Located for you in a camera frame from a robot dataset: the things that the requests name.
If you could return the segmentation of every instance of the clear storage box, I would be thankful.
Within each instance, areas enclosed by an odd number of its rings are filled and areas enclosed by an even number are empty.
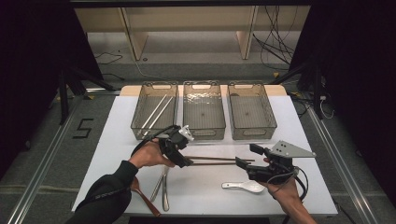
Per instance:
[[[136,139],[175,124],[177,103],[177,82],[143,83],[131,124]]]
[[[271,139],[276,120],[261,81],[231,81],[227,98],[234,140]]]
[[[195,140],[224,138],[225,118],[218,81],[186,81],[183,85],[183,126]]]

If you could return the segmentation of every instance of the sleeve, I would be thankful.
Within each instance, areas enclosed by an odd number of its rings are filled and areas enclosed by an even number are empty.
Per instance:
[[[137,171],[133,164],[122,161],[113,175],[104,175],[96,180],[85,198],[128,188],[134,181]],[[125,190],[120,194],[84,204],[66,223],[113,223],[122,215],[130,201],[131,191]]]

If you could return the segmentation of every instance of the metal spoon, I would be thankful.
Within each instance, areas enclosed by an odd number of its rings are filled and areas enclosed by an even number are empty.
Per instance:
[[[264,190],[264,186],[257,183],[254,180],[249,180],[247,182],[243,183],[222,183],[221,187],[224,189],[230,189],[230,188],[239,188],[239,189],[245,189],[247,191],[253,192],[253,193],[259,193]]]
[[[131,184],[131,191],[134,191],[142,197],[143,201],[145,201],[146,205],[148,206],[149,210],[151,211],[152,215],[155,217],[159,217],[161,215],[160,211],[152,204],[149,199],[142,193],[139,187],[139,180],[137,180],[137,177],[134,177],[134,182]]]

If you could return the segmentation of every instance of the chopstick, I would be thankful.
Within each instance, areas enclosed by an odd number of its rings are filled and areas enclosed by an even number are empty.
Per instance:
[[[148,127],[148,130],[143,134],[143,136],[146,136],[149,133],[149,130],[151,130],[152,126],[154,126],[154,124],[155,124],[155,122],[157,122],[158,118],[163,114],[163,111],[166,109],[166,107],[169,105],[169,103],[171,103],[172,99],[173,99],[173,96],[169,99],[169,101],[166,103],[166,105],[160,111],[157,118],[155,118],[155,120],[152,121],[151,125]]]
[[[190,160],[208,160],[208,161],[235,161],[233,158],[219,158],[219,157],[196,157],[196,156],[185,156]],[[249,159],[241,159],[243,161],[254,161]]]
[[[161,101],[158,103],[158,105],[154,108],[154,110],[152,111],[152,113],[150,114],[150,116],[148,117],[148,119],[146,120],[146,122],[143,124],[143,126],[141,127],[140,131],[137,134],[141,134],[142,130],[146,127],[146,125],[149,123],[150,119],[152,118],[152,116],[155,114],[155,112],[157,111],[158,107],[160,107],[160,105],[163,103],[163,100],[165,99],[165,96],[161,99]]]
[[[190,166],[204,166],[204,165],[235,165],[235,162],[198,162]]]

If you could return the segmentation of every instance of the metal utensil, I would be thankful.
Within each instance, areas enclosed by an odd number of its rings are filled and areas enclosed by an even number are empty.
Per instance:
[[[141,134],[142,130],[146,127],[146,125],[149,123],[151,117],[155,114],[155,112],[157,111],[158,107],[160,107],[160,105],[163,103],[163,100],[165,99],[165,96],[161,99],[161,101],[158,103],[158,105],[154,108],[154,110],[152,111],[152,113],[149,115],[148,119],[146,120],[146,122],[142,125],[142,128],[139,130],[139,132],[137,134]]]
[[[166,103],[166,105],[163,106],[163,109],[160,111],[160,113],[158,114],[157,118],[155,118],[154,121],[152,121],[151,125],[148,127],[148,129],[150,130],[152,128],[152,126],[154,126],[154,124],[157,122],[157,120],[160,118],[160,116],[163,114],[163,111],[166,109],[166,107],[169,105],[169,103],[171,103],[173,97],[171,97],[168,102]],[[148,135],[149,131],[146,131],[143,136]]]
[[[169,167],[163,168],[163,211],[169,210],[168,193],[166,190],[166,177],[168,176]]]
[[[208,165],[236,165],[235,162],[198,162],[190,166],[208,166]]]
[[[139,180],[137,177],[134,177],[134,182],[131,184],[131,191],[134,191],[140,195],[140,197],[145,201],[146,205],[148,206],[149,210],[151,211],[152,215],[155,217],[159,217],[161,215],[160,211],[152,204],[149,199],[142,193],[139,187]]]
[[[220,157],[199,157],[199,156],[185,156],[191,160],[203,160],[203,161],[235,161],[235,158],[220,158]],[[250,159],[241,159],[243,161],[254,161]]]
[[[160,185],[163,182],[163,175],[165,174],[166,169],[165,167],[166,166],[163,167],[163,173],[161,174],[160,179],[158,180],[157,185],[154,188],[154,191],[152,191],[151,198],[149,199],[151,202],[154,202],[155,198],[157,197],[158,190],[160,189]]]
[[[243,183],[222,183],[221,187],[224,189],[229,189],[229,188],[239,188],[239,189],[245,189],[253,193],[260,193],[262,192],[265,187],[259,183],[257,183],[254,180],[249,180],[247,182]]]

